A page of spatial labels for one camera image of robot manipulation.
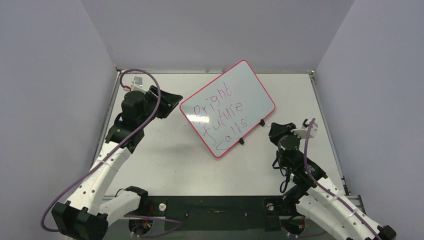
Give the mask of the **pink-framed whiteboard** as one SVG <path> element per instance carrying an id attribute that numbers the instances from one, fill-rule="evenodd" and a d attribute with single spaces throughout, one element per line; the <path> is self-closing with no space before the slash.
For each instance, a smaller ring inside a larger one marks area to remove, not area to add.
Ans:
<path id="1" fill-rule="evenodd" d="M 184 99 L 179 109 L 211 154 L 220 158 L 276 104 L 251 65 L 241 60 Z"/>

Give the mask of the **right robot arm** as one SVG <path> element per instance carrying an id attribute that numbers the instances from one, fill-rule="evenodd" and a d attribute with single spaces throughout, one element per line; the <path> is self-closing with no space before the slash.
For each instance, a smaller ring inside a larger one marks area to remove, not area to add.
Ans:
<path id="1" fill-rule="evenodd" d="M 300 128 L 294 123 L 270 125 L 268 138 L 277 147 L 275 163 L 293 182 L 282 195 L 283 209 L 310 219 L 336 240 L 396 239 L 391 226 L 368 217 L 308 158 L 309 140 L 317 130 L 314 120 L 305 120 Z"/>

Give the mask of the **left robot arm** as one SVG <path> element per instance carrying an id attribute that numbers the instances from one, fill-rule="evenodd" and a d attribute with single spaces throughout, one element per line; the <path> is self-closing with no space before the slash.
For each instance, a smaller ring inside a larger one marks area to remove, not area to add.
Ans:
<path id="1" fill-rule="evenodd" d="M 73 240 L 101 240 L 110 225 L 130 212 L 143 215 L 149 209 L 148 192 L 129 186 L 124 192 L 103 202 L 106 191 L 125 161 L 141 142 L 146 127 L 155 118 L 165 119 L 183 96 L 158 90 L 127 92 L 121 112 L 108 130 L 99 156 L 88 176 L 77 182 L 77 189 L 65 203 L 57 202 L 51 210 L 58 231 Z"/>

